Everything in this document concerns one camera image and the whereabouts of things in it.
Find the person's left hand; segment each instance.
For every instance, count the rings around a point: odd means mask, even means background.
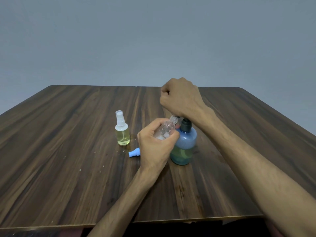
[[[170,152],[180,136],[179,132],[174,131],[164,140],[154,137],[155,130],[167,120],[157,118],[137,134],[141,156],[140,168],[155,178],[158,178],[165,167]]]

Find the blue-gray wall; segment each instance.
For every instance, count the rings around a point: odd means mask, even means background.
[[[0,113],[53,84],[243,87],[316,134],[316,0],[0,0]]]

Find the blue cap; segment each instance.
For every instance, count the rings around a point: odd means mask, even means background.
[[[128,153],[130,157],[133,157],[133,156],[140,156],[140,150],[139,150],[139,147],[136,148],[135,150],[131,151]]]

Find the black cap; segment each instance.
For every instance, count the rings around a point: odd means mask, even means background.
[[[180,130],[185,133],[189,133],[191,131],[191,128],[192,122],[187,118],[183,118],[183,120],[181,121]]]

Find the transparent bottle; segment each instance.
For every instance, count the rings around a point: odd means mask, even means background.
[[[196,143],[197,132],[187,118],[182,120],[180,128],[176,131],[180,133],[180,137],[170,153],[170,158],[178,165],[186,165],[192,159],[192,149]]]
[[[118,144],[121,146],[128,145],[131,141],[130,131],[128,129],[128,124],[125,123],[123,111],[117,111],[116,113],[117,125],[115,126],[116,138]]]
[[[165,121],[154,133],[154,137],[160,140],[168,138],[175,130],[178,117],[171,116],[169,120]]]

